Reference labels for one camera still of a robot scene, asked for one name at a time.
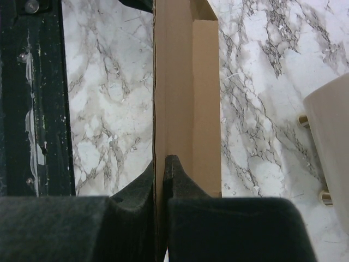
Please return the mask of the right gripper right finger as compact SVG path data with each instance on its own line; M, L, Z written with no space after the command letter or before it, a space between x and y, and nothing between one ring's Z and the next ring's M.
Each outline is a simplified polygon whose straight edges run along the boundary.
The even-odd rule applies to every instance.
M213 198L166 157L170 261L315 261L297 208L284 198Z

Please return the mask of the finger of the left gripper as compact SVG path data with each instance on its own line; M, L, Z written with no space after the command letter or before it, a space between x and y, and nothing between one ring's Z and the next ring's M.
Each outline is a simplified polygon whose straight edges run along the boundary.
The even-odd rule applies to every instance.
M152 0L119 0L123 5L148 13L153 12Z

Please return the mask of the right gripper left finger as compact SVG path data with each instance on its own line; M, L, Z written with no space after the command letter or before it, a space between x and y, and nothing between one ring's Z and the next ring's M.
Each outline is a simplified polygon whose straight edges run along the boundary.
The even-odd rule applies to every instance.
M1 261L154 261L153 167L113 196L1 198Z

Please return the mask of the cardboard box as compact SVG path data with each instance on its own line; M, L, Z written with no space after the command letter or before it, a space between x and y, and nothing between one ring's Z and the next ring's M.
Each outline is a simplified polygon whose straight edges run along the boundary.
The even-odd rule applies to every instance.
M176 155L208 195L221 196L218 19L207 1L153 3L155 259L166 250L165 158Z

